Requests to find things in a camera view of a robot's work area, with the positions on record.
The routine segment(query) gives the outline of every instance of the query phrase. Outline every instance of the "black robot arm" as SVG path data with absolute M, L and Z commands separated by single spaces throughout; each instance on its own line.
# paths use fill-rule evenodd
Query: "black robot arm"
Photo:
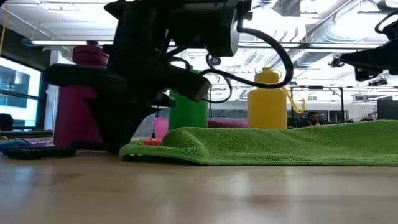
M 243 20 L 251 19 L 251 1 L 118 0 L 105 10 L 118 19 L 113 45 L 103 47 L 109 54 L 107 68 L 55 64 L 44 78 L 53 85 L 89 86 L 98 92 L 98 98 L 87 104 L 113 152 L 130 141 L 146 116 L 158 111 L 153 106 L 174 105 L 164 94 L 166 89 L 200 101 L 211 87 L 203 77 L 208 72 L 260 88 L 279 88 L 293 77 L 293 64 L 283 47 L 265 33 L 243 27 Z M 238 49 L 240 32 L 275 48 L 286 67 L 284 81 L 255 83 L 219 70 L 197 75 L 170 64 L 175 54 L 187 48 L 206 48 L 211 56 L 231 57 Z M 171 40 L 177 47 L 166 52 Z
M 388 70 L 391 75 L 398 75 L 398 21 L 379 30 L 380 25 L 395 14 L 398 14 L 398 11 L 390 13 L 375 27 L 377 33 L 387 36 L 389 39 L 387 43 L 375 49 L 342 54 L 335 58 L 330 65 L 340 67 L 346 63 L 354 66 L 357 81 L 375 78 L 384 70 Z

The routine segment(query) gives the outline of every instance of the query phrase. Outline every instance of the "exposed duct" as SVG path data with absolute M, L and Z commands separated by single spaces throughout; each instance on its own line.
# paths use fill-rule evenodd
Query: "exposed duct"
M 374 33 L 374 26 L 378 22 L 377 16 L 358 14 L 358 11 L 378 11 L 373 2 L 355 0 L 341 8 L 336 14 L 325 21 L 317 30 L 312 32 L 304 40 L 306 42 L 358 42 Z M 293 58 L 298 52 L 304 50 L 292 49 L 289 55 Z M 324 52 L 305 52 L 301 57 L 295 58 L 297 68 L 308 68 L 316 61 L 330 55 Z M 282 67 L 280 60 L 274 64 L 274 68 Z
M 305 23 L 299 17 L 283 17 L 270 7 L 256 9 L 253 21 L 244 26 L 259 29 L 275 38 L 279 42 L 298 42 L 305 37 Z M 241 65 L 242 71 L 254 72 L 263 65 L 273 65 L 278 61 L 274 49 L 252 49 L 250 56 Z
M 255 0 L 252 2 L 253 9 L 258 7 L 274 7 L 279 0 Z
M 397 8 L 398 7 L 398 0 L 384 0 L 386 5 L 391 8 Z

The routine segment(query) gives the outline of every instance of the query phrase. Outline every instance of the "purple object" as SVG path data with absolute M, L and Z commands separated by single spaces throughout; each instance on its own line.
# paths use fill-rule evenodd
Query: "purple object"
M 248 122 L 245 118 L 210 118 L 208 120 L 209 128 L 247 128 Z
M 109 55 L 95 41 L 73 49 L 73 62 L 77 65 L 106 67 Z M 54 128 L 54 144 L 69 146 L 74 141 L 102 143 L 96 121 L 85 99 L 97 97 L 97 92 L 88 87 L 60 87 L 58 91 L 57 118 Z
M 207 120 L 209 128 L 247 128 L 248 122 L 246 119 L 235 118 L 210 118 Z M 155 118 L 154 129 L 156 141 L 163 141 L 164 136 L 169 131 L 168 118 Z
M 33 141 L 29 141 L 29 143 L 33 147 L 44 147 L 44 146 L 46 146 L 48 144 L 47 140 L 38 140 L 38 139 L 35 139 Z

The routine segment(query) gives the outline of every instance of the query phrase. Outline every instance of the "green towel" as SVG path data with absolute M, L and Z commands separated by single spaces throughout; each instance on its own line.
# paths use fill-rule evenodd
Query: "green towel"
M 179 128 L 162 146 L 132 142 L 120 156 L 160 156 L 204 165 L 398 166 L 398 121 L 288 130 Z

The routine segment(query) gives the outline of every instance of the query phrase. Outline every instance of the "desk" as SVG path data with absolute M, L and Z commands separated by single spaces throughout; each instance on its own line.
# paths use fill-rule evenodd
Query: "desk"
M 52 131 L 0 131 L 0 136 L 14 138 L 52 138 Z
M 397 186 L 398 167 L 178 166 L 105 152 L 0 157 L 0 222 L 390 224 Z

